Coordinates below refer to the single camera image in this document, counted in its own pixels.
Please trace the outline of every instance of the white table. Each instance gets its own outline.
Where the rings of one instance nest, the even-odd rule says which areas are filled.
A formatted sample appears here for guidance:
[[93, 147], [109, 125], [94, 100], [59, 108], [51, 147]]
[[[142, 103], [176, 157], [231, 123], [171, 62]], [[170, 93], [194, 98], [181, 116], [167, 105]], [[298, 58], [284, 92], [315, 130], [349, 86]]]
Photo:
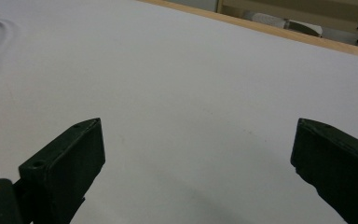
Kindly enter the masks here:
[[300, 117], [358, 137], [357, 56], [131, 0], [0, 14], [0, 177], [102, 119], [73, 223], [343, 223], [289, 159]]

